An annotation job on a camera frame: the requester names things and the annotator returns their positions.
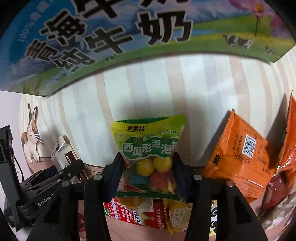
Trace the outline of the red long snack packet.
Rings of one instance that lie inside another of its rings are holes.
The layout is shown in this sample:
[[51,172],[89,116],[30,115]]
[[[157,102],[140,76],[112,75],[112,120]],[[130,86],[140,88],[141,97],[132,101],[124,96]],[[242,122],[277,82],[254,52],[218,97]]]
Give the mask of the red long snack packet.
[[104,202],[103,208],[106,216],[126,223],[147,226],[158,230],[167,229],[164,202],[160,199],[153,200],[153,212],[137,212],[121,205],[118,198],[112,198],[111,202]]

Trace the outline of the yellow panda snack bag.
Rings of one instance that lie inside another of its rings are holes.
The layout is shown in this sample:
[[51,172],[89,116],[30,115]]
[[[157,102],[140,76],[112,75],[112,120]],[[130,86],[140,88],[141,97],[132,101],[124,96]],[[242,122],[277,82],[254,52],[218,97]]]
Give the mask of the yellow panda snack bag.
[[184,200],[165,200],[164,207],[169,233],[187,232],[193,204]]

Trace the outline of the white grey snack packet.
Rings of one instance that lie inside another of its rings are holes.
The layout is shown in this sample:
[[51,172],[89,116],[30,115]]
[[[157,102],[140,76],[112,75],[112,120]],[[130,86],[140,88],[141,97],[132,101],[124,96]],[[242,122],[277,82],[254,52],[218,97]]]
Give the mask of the white grey snack packet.
[[295,208],[295,193],[287,196],[260,222],[263,229],[269,230],[286,218]]

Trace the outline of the dark red brown packet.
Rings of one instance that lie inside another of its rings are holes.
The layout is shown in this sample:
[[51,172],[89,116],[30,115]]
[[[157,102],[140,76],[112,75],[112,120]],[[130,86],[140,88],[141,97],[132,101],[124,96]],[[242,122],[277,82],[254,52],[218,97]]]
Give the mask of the dark red brown packet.
[[295,160],[289,165],[279,167],[272,176],[263,196],[259,217],[267,216],[276,205],[283,201],[288,196],[294,182]]

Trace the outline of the milk carton cardboard box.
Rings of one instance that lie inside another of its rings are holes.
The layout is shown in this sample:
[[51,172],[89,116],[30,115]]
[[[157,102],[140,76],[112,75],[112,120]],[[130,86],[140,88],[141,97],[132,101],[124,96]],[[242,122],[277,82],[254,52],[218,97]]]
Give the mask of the milk carton cardboard box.
[[48,96],[142,57],[221,52],[275,62],[294,1],[1,1],[1,90]]

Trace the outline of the green bubble gum bag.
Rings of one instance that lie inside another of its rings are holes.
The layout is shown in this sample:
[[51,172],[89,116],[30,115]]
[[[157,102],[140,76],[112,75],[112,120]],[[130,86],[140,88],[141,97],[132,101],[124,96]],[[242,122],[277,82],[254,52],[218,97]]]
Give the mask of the green bubble gum bag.
[[113,122],[111,130],[125,160],[117,198],[180,200],[173,151],[186,123],[185,115]]

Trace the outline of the braised egg clear packet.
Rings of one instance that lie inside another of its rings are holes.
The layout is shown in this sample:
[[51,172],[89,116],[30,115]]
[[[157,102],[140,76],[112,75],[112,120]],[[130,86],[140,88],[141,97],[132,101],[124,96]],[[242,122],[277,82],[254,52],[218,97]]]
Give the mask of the braised egg clear packet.
[[137,212],[153,212],[153,200],[150,198],[142,197],[121,197],[118,198],[121,205],[127,209],[131,209]]

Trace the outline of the silver clear snack packet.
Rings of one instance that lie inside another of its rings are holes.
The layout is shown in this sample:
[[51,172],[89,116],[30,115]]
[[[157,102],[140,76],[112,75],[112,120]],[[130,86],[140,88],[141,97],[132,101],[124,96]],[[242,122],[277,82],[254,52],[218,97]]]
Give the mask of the silver clear snack packet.
[[82,160],[78,159],[68,139],[60,136],[51,154],[52,162],[57,171],[64,170],[72,183],[87,181]]

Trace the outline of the orange snack packet right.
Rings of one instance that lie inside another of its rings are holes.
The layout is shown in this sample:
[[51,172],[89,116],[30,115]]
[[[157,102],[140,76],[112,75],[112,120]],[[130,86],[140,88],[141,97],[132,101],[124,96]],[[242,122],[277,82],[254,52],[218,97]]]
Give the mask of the orange snack packet right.
[[278,171],[287,171],[295,168],[295,99],[292,92],[287,112],[285,137],[278,157]]

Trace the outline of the cat print bed blanket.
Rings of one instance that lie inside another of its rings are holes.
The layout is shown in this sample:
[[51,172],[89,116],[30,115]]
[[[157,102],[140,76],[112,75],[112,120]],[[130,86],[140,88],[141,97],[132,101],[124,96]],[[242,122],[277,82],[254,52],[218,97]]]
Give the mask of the cat print bed blanket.
[[187,118],[176,147],[191,166],[205,166],[229,111],[280,147],[288,99],[295,94],[295,49],[276,63],[228,55],[188,54],[130,63],[86,77],[50,97],[22,96],[18,118],[23,133],[37,108],[42,142],[33,145],[51,164],[57,139],[69,138],[79,158],[99,169],[118,151],[114,121],[183,114]]

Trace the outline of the orange snack packet left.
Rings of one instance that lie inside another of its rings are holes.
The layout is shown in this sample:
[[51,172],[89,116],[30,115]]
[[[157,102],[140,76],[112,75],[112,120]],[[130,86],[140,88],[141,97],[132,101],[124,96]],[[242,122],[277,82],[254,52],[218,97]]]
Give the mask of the orange snack packet left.
[[231,180],[252,201],[264,193],[275,172],[278,153],[279,148],[232,110],[202,176]]

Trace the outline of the orange snack packet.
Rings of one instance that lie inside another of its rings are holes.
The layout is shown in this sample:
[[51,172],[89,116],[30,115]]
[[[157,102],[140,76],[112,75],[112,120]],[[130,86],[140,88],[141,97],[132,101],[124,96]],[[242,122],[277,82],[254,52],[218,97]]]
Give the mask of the orange snack packet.
[[292,92],[287,112],[285,137],[278,157],[278,171],[287,171],[295,168],[295,99]]
[[278,153],[279,148],[232,110],[202,176],[231,180],[252,201],[264,193],[275,172]]

